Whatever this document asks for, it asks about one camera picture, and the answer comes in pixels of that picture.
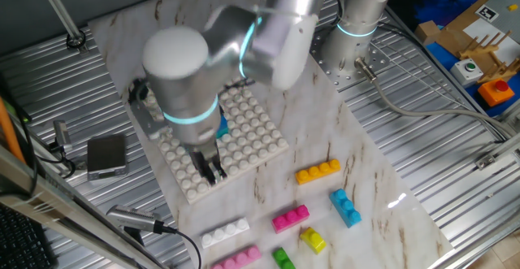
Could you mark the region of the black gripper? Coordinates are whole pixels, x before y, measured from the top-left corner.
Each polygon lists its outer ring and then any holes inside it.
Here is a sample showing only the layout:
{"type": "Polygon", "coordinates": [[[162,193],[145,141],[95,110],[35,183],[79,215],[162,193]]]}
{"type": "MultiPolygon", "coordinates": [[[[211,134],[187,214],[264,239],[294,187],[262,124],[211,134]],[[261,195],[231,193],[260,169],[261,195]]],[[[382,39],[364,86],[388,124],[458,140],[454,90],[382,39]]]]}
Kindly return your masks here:
{"type": "Polygon", "coordinates": [[[208,140],[201,144],[187,144],[187,151],[193,164],[210,186],[227,178],[227,173],[221,166],[219,148],[216,140],[208,140]]]}

